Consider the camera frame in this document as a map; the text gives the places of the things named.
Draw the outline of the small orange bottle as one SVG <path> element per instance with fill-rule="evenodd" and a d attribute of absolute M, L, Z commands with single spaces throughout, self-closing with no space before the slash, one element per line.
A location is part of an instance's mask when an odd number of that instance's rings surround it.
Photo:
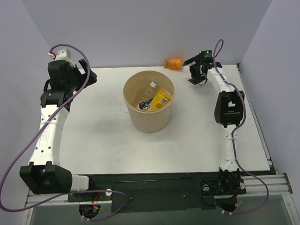
<path fill-rule="evenodd" d="M 166 60 L 163 64 L 163 67 L 170 70 L 181 70 L 182 69 L 182 59 L 181 58 L 172 58 Z"/>

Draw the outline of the yellow bottle with blue cap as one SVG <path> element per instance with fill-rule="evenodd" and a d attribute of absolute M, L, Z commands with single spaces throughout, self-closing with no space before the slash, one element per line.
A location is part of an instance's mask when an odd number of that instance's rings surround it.
<path fill-rule="evenodd" d="M 166 104 L 171 100 L 172 97 L 173 94 L 171 92 L 166 89 L 160 89 L 153 98 L 149 110 L 155 111 L 166 106 Z"/>

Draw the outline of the clear plastic bottle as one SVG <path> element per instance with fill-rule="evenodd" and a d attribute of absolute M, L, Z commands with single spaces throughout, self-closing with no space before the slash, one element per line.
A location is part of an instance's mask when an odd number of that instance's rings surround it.
<path fill-rule="evenodd" d="M 156 88 L 158 83 L 156 81 L 152 81 L 147 89 L 144 91 L 143 100 L 147 101 L 152 99 L 156 95 Z"/>

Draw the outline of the orange bottle with blue label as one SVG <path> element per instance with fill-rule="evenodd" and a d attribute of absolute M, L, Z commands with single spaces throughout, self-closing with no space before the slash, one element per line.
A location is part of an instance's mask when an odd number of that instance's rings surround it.
<path fill-rule="evenodd" d="M 141 102 L 139 105 L 138 105 L 138 108 L 142 111 L 147 111 L 148 108 L 150 107 L 151 105 L 151 102 L 152 102 L 153 98 L 147 100 L 147 101 L 144 101 L 144 102 Z"/>

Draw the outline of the tan round bin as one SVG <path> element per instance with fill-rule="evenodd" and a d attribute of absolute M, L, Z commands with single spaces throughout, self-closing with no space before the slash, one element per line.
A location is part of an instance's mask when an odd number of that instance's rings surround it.
<path fill-rule="evenodd" d="M 166 126 L 174 95 L 172 80 L 158 71 L 138 72 L 123 87 L 123 99 L 130 119 L 141 132 L 154 133 Z"/>

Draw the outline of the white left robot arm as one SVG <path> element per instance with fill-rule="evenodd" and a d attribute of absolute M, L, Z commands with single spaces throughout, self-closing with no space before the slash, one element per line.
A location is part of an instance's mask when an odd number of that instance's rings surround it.
<path fill-rule="evenodd" d="M 85 59 L 79 60 L 84 73 L 67 60 L 48 64 L 41 103 L 41 134 L 27 166 L 21 166 L 20 177 L 34 194 L 57 194 L 86 191 L 89 178 L 75 175 L 60 166 L 60 144 L 64 123 L 68 117 L 71 97 L 80 89 L 96 83 L 97 76 L 88 68 Z"/>

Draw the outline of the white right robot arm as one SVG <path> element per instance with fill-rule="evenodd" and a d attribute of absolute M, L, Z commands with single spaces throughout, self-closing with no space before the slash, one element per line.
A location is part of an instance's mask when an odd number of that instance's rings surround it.
<path fill-rule="evenodd" d="M 228 81 L 222 65 L 213 61 L 211 50 L 201 51 L 198 55 L 184 61 L 183 66 L 190 67 L 189 82 L 194 85 L 210 82 L 217 91 L 214 119 L 220 125 L 222 134 L 219 168 L 223 172 L 236 172 L 239 169 L 235 153 L 236 130 L 246 117 L 244 92 Z"/>

